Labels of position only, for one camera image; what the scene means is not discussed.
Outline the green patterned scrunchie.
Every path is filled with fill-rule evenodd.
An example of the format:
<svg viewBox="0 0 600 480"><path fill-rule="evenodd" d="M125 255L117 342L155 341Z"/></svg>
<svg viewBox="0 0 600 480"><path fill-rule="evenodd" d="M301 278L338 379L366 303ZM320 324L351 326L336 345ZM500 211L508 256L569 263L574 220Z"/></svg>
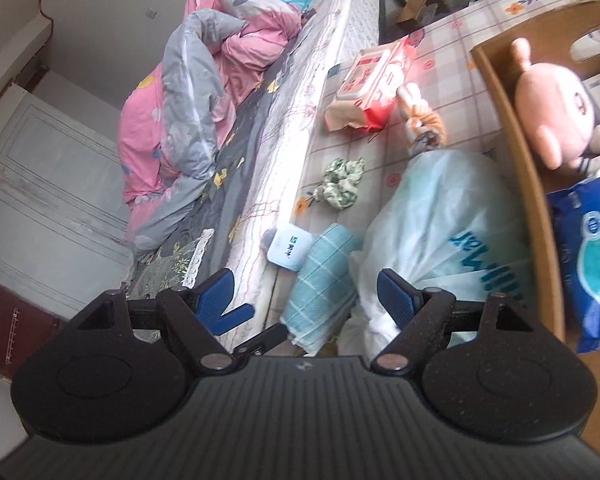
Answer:
<svg viewBox="0 0 600 480"><path fill-rule="evenodd" d="M321 183L313 192L313 199L342 211L358 200L358 186L362 180L366 160L335 158L325 170Z"/></svg>

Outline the white panelled door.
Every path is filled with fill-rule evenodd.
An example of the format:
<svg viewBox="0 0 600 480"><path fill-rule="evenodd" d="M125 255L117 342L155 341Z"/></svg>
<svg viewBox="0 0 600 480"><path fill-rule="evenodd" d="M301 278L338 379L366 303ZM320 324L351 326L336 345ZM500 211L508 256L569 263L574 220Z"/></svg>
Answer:
<svg viewBox="0 0 600 480"><path fill-rule="evenodd" d="M0 97L0 284L68 320L132 264L116 146L12 84Z"/></svg>

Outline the white mattress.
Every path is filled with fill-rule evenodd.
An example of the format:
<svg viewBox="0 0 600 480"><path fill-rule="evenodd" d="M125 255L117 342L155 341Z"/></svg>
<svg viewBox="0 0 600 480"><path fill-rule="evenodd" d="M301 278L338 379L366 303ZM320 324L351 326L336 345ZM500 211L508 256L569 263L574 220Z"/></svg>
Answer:
<svg viewBox="0 0 600 480"><path fill-rule="evenodd" d="M266 260L261 240L267 230L294 216L306 153L321 129L327 74L379 39L380 0L314 0L311 9L312 18L262 84L271 103L257 114L257 142L240 167L247 186L226 198L233 211L213 237L215 247L225 252L212 261L212 269L229 268L235 277L230 307L250 304L254 309L251 320L220 336L228 350L274 321L270 310L279 305L272 297L277 271Z"/></svg>

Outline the orange striped rolled towel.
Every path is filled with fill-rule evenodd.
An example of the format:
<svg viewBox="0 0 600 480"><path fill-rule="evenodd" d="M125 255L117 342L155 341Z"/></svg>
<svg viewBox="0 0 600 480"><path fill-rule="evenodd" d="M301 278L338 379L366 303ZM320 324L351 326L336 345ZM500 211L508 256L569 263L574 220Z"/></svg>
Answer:
<svg viewBox="0 0 600 480"><path fill-rule="evenodd" d="M408 82L396 89L396 107L404 121L407 149L411 158L446 147L448 133L444 122L422 97L417 84Z"/></svg>

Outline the large white plastic bag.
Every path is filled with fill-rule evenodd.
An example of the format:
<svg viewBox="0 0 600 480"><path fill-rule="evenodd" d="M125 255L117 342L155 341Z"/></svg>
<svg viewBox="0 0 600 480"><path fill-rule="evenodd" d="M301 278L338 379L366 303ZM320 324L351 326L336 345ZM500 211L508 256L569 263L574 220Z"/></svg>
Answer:
<svg viewBox="0 0 600 480"><path fill-rule="evenodd" d="M370 361L398 336L377 295L384 269L459 300L505 292L535 307L524 208L512 182L483 154L440 150L413 158L349 264L358 299L337 340L342 356Z"/></svg>

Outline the blue checked folded towel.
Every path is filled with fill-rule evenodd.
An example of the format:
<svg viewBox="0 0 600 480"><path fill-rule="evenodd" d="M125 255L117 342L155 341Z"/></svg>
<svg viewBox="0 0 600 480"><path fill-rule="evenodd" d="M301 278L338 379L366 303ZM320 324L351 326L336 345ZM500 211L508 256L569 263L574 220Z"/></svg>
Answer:
<svg viewBox="0 0 600 480"><path fill-rule="evenodd" d="M290 342L308 356L316 356L349 315L356 297L349 255L362 244L344 226L333 223L317 237L302 263L280 322Z"/></svg>

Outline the brown cardboard box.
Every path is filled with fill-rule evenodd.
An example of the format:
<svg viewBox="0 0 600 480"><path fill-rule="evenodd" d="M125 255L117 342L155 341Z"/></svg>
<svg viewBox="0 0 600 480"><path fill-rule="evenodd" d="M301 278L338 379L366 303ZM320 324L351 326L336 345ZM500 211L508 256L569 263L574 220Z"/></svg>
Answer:
<svg viewBox="0 0 600 480"><path fill-rule="evenodd" d="M592 370L597 404L585 426L584 438L600 452L600 350L576 351L580 326L562 284L547 195L571 188L588 177L547 169L530 148L514 105L521 70L514 64L510 45L517 38L530 42L533 63L553 63L573 71L582 81L600 73L600 52L583 47L585 35L600 28L600 0L579 0L530 18L483 41L471 50L486 90L498 112L515 176L521 190L529 230L536 312L540 321Z"/></svg>

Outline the small white bottle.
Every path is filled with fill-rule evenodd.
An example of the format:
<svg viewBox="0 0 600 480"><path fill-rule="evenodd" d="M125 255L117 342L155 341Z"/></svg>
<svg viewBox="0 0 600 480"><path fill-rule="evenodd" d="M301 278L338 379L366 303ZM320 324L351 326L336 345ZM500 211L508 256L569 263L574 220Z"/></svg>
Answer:
<svg viewBox="0 0 600 480"><path fill-rule="evenodd" d="M299 272L314 243L314 236L294 224L267 230L261 240L266 260L274 266Z"/></svg>

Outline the dark floral bed sheet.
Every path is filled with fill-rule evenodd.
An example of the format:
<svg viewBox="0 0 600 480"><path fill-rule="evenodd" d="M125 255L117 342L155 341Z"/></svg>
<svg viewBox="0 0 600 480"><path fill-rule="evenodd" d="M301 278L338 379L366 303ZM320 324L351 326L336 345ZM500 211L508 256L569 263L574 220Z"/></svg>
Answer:
<svg viewBox="0 0 600 480"><path fill-rule="evenodd" d="M216 160L216 171L185 217L154 252L135 265L132 299L155 297L173 285L194 287L224 266L235 269L244 248L245 225L276 222L283 188L274 190L275 170L291 175L298 148L284 155L286 141L298 141L311 129L302 126L302 93L309 103L320 98L310 83L324 73L328 43L324 20L314 16L264 74L262 86L238 106L235 125Z"/></svg>

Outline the pink wet wipes pack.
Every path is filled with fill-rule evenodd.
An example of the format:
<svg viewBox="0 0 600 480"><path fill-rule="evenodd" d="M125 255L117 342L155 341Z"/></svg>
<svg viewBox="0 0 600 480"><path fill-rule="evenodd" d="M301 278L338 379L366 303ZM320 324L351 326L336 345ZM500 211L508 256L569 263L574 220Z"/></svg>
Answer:
<svg viewBox="0 0 600 480"><path fill-rule="evenodd" d="M385 128L396 102L396 89L407 82L414 59L415 47L407 37L358 52L325 108L327 130L375 132Z"/></svg>

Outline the pink grey duvet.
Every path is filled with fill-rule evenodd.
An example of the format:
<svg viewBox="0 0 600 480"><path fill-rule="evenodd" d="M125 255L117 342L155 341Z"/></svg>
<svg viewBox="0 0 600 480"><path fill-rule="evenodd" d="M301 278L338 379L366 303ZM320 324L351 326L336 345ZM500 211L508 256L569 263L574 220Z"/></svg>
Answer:
<svg viewBox="0 0 600 480"><path fill-rule="evenodd" d="M192 210L238 105L300 29L300 8L283 0L186 0L161 62L120 115L126 242L134 257L156 250Z"/></svg>

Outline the pink round plush toy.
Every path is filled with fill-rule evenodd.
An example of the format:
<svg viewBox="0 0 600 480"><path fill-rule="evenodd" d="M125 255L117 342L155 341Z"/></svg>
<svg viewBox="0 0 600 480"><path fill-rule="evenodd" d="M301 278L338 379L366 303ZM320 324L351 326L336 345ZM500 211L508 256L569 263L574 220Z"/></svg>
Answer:
<svg viewBox="0 0 600 480"><path fill-rule="evenodd" d="M565 66L533 63L527 39L515 39L510 54L521 70L515 110L534 154L552 171L595 174L600 170L600 122L581 79Z"/></svg>

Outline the blue tissue package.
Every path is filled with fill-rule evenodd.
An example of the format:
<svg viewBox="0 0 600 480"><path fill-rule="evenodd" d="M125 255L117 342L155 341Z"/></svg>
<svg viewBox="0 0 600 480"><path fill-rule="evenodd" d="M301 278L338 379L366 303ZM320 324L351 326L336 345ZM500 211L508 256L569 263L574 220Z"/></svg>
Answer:
<svg viewBox="0 0 600 480"><path fill-rule="evenodd" d="M580 326L576 351L600 350L600 169L547 195L562 284Z"/></svg>

